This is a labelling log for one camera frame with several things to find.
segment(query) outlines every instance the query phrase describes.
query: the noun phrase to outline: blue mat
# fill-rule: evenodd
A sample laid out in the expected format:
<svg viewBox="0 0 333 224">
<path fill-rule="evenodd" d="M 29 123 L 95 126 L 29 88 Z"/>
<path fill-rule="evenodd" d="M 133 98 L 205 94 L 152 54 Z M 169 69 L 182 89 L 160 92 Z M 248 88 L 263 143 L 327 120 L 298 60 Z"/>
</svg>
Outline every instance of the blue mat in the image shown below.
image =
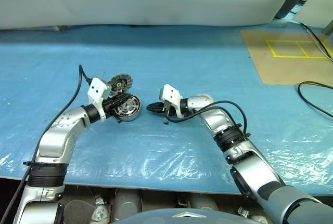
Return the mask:
<svg viewBox="0 0 333 224">
<path fill-rule="evenodd" d="M 199 118 L 164 125 L 145 110 L 169 83 L 184 97 L 206 93 L 237 102 L 247 114 L 251 140 L 286 183 L 332 194 L 332 120 L 305 104 L 295 86 L 262 84 L 240 29 L 303 31 L 275 20 L 246 28 L 93 25 L 0 32 L 0 177 L 22 177 L 22 162 L 74 93 L 82 64 L 88 76 L 105 80 L 130 74 L 130 92 L 140 97 L 143 110 L 132 122 L 93 124 L 76 144 L 66 183 L 238 193 Z M 87 104 L 87 90 L 84 83 L 72 107 Z M 328 89 L 304 87 L 304 94 L 333 110 Z"/>
</svg>

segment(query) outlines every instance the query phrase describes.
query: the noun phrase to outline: cardboard sheet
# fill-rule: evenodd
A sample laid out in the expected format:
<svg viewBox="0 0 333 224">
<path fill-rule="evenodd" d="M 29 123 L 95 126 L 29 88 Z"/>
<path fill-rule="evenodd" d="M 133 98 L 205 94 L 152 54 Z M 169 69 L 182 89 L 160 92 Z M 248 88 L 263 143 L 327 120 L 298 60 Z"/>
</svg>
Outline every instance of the cardboard sheet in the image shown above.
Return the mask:
<svg viewBox="0 0 333 224">
<path fill-rule="evenodd" d="M 264 84 L 298 84 L 310 80 L 333 85 L 333 63 L 307 33 L 241 31 Z M 318 37 L 333 56 L 326 36 Z"/>
</svg>

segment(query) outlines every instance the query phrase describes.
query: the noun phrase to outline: black power cord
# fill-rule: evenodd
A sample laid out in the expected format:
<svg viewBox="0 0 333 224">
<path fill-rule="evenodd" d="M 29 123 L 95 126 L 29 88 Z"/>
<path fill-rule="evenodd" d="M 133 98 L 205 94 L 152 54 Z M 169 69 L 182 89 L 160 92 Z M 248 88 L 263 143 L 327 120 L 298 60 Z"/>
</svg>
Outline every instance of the black power cord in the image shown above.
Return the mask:
<svg viewBox="0 0 333 224">
<path fill-rule="evenodd" d="M 79 94 L 79 91 L 80 91 L 80 88 L 81 88 L 81 83 L 82 83 L 82 75 L 84 76 L 85 80 L 87 81 L 87 83 L 91 83 L 92 79 L 91 78 L 88 78 L 84 71 L 83 71 L 83 68 L 81 65 L 79 65 L 79 81 L 78 81 L 78 86 L 76 87 L 76 91 L 74 93 L 74 95 L 72 96 L 72 98 L 69 100 L 69 102 L 59 111 L 59 113 L 51 120 L 51 122 L 46 126 L 46 128 L 44 129 L 43 133 L 41 134 L 41 137 L 39 138 L 38 140 L 38 143 L 36 145 L 36 148 L 35 148 L 35 151 L 32 155 L 32 158 L 31 158 L 31 161 L 34 162 L 35 159 L 36 159 L 36 156 L 37 156 L 37 151 L 38 151 L 38 148 L 39 148 L 39 145 L 40 145 L 40 142 L 42 140 L 42 137 L 43 135 L 48 131 L 48 129 L 53 125 L 53 123 L 55 122 L 55 120 L 61 115 L 63 114 L 63 112 L 70 106 L 70 104 L 75 100 L 75 98 L 77 97 L 77 95 Z M 22 177 L 22 180 L 17 188 L 17 190 L 15 191 L 14 193 L 14 196 L 11 198 L 7 208 L 6 208 L 6 211 L 4 213 L 4 215 L 2 216 L 2 219 L 0 221 L 0 224 L 4 224 L 5 223 L 5 220 L 12 208 L 12 206 L 14 205 L 18 195 L 20 194 L 21 192 L 21 189 L 25 183 L 25 180 L 27 179 L 29 173 L 30 173 L 30 170 L 31 170 L 31 167 L 32 165 L 29 165 L 28 168 L 27 168 L 27 171 L 25 171 L 23 177 Z"/>
<path fill-rule="evenodd" d="M 200 115 L 200 114 L 203 113 L 203 112 L 210 111 L 210 110 L 217 110 L 217 109 L 219 109 L 219 110 L 223 110 L 223 111 L 228 115 L 228 117 L 229 117 L 230 120 L 233 122 L 233 124 L 234 124 L 235 126 L 237 126 L 237 124 L 236 124 L 234 118 L 231 116 L 231 114 L 230 114 L 225 108 L 223 108 L 223 107 L 218 107 L 218 106 L 213 106 L 213 105 L 216 105 L 216 104 L 219 104 L 219 103 L 229 103 L 229 104 L 232 104 L 232 105 L 234 105 L 234 106 L 240 111 L 241 115 L 243 116 L 243 121 L 244 121 L 244 129 L 243 129 L 243 133 L 244 133 L 244 135 L 246 135 L 246 130 L 247 130 L 247 118 L 246 118 L 246 115 L 245 115 L 243 109 L 242 109 L 238 104 L 236 104 L 236 103 L 234 103 L 234 102 L 232 102 L 232 101 L 228 101 L 228 100 L 220 100 L 220 101 L 213 102 L 213 103 L 211 103 L 211 104 L 209 104 L 209 105 L 207 105 L 207 106 L 201 108 L 199 111 L 195 112 L 194 114 L 192 114 L 192 115 L 190 115 L 190 116 L 187 116 L 187 117 L 185 117 L 185 118 L 179 119 L 179 120 L 171 119 L 171 118 L 167 115 L 166 112 L 164 113 L 164 116 L 165 116 L 165 118 L 166 118 L 167 120 L 169 120 L 170 122 L 173 122 L 173 123 L 180 123 L 180 122 L 183 122 L 183 121 L 189 120 L 189 119 L 191 119 L 192 117 L 195 117 L 195 116 L 197 116 L 197 115 Z"/>
<path fill-rule="evenodd" d="M 323 44 L 323 42 L 318 38 L 318 36 L 311 30 L 311 28 L 309 28 L 307 25 L 303 24 L 303 23 L 300 23 L 301 26 L 310 34 L 312 35 L 317 41 L 318 43 L 320 44 L 320 46 L 323 48 L 324 50 L 324 53 L 327 55 L 327 58 L 329 58 L 331 61 L 333 61 L 333 58 L 332 56 L 330 55 L 330 53 L 328 52 L 328 50 L 326 49 L 325 45 Z M 311 105 L 312 107 L 316 108 L 317 110 L 323 112 L 324 114 L 330 116 L 330 117 L 333 117 L 333 114 L 323 110 L 322 108 L 320 108 L 319 106 L 316 106 L 315 104 L 311 103 L 310 101 L 308 101 L 302 94 L 301 92 L 301 87 L 302 85 L 315 85 L 315 86 L 321 86 L 321 87 L 326 87 L 326 88 L 329 88 L 329 89 L 333 89 L 332 86 L 329 86 L 329 85 L 325 85 L 325 84 L 322 84 L 322 83 L 319 83 L 319 82 L 315 82 L 315 81 L 303 81 L 302 83 L 300 83 L 298 85 L 298 88 L 297 88 L 297 91 L 298 91 L 298 95 L 301 97 L 301 99 L 303 99 L 307 104 Z"/>
<path fill-rule="evenodd" d="M 329 86 L 329 85 L 325 85 L 325 84 L 322 84 L 322 83 L 318 83 L 318 82 L 315 82 L 315 81 L 304 81 L 302 83 L 300 83 L 298 85 L 298 95 L 301 97 L 301 99 L 303 99 L 307 104 L 311 105 L 312 107 L 316 108 L 317 110 L 325 113 L 326 115 L 330 116 L 330 117 L 333 117 L 333 114 L 323 110 L 322 108 L 316 106 L 315 104 L 311 103 L 310 101 L 308 101 L 302 94 L 301 92 L 301 87 L 302 85 L 316 85 L 316 86 L 321 86 L 321 87 L 326 87 L 326 88 L 329 88 L 329 89 L 333 89 L 332 86 Z"/>
<path fill-rule="evenodd" d="M 329 58 L 332 58 L 331 55 L 329 54 L 328 50 L 326 49 L 326 47 L 324 46 L 323 42 L 318 38 L 318 36 L 311 30 L 311 28 L 309 28 L 307 25 L 303 24 L 303 23 L 300 23 L 301 26 L 303 28 L 305 28 L 305 30 L 309 30 L 310 33 L 313 35 L 313 37 L 315 37 L 315 39 L 318 41 L 318 43 L 320 44 L 320 46 L 323 48 L 323 50 L 325 51 L 326 55 L 329 57 Z"/>
</svg>

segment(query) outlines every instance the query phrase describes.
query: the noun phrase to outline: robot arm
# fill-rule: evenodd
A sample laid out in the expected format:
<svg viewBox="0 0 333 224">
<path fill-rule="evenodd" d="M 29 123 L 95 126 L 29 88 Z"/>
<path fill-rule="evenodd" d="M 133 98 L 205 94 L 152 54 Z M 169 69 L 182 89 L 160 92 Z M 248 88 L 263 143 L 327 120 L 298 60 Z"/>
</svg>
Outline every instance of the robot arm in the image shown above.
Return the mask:
<svg viewBox="0 0 333 224">
<path fill-rule="evenodd" d="M 126 76 L 126 84 L 129 84 L 131 78 L 122 76 Z M 56 201 L 61 199 L 65 189 L 63 182 L 79 135 L 98 120 L 103 122 L 114 116 L 121 122 L 126 121 L 126 116 L 132 120 L 139 113 L 138 98 L 123 93 L 123 88 L 113 88 L 110 96 L 111 90 L 110 82 L 93 78 L 88 90 L 89 104 L 65 111 L 43 135 L 35 161 L 25 163 L 31 170 L 14 223 L 62 223 L 64 206 Z M 138 104 L 129 116 L 124 110 L 130 110 L 129 101 L 133 98 Z"/>
<path fill-rule="evenodd" d="M 191 116 L 213 103 L 209 95 L 183 98 L 172 86 L 166 84 L 160 93 L 164 103 L 154 103 L 147 107 L 154 112 L 165 114 L 164 123 L 169 115 L 178 118 Z M 307 193 L 286 186 L 266 158 L 249 140 L 225 111 L 212 109 L 200 114 L 202 121 L 219 146 L 230 173 L 241 194 L 257 201 L 266 211 L 274 224 L 315 224 L 333 223 L 333 209 L 322 204 Z"/>
</svg>

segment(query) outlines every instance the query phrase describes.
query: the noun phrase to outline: clear plastic sheet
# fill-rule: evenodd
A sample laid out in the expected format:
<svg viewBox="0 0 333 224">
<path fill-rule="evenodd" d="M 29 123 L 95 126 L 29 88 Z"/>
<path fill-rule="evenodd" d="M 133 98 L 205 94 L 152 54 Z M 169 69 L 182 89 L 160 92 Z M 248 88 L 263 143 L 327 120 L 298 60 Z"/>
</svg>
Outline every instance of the clear plastic sheet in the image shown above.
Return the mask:
<svg viewBox="0 0 333 224">
<path fill-rule="evenodd" d="M 279 29 L 278 26 L 256 27 Z M 333 123 L 295 86 L 263 85 L 239 28 L 91 26 L 57 32 L 0 32 L 0 176 L 20 178 L 39 135 L 75 91 L 78 64 L 89 76 L 133 78 L 142 113 L 97 122 L 78 140 L 66 183 L 238 193 L 222 152 L 199 118 L 163 124 L 145 110 L 169 83 L 183 96 L 237 102 L 253 143 L 286 183 L 310 194 L 333 189 Z M 83 83 L 73 107 L 87 104 Z M 304 87 L 332 111 L 332 94 Z M 237 110 L 230 109 L 238 122 Z"/>
</svg>

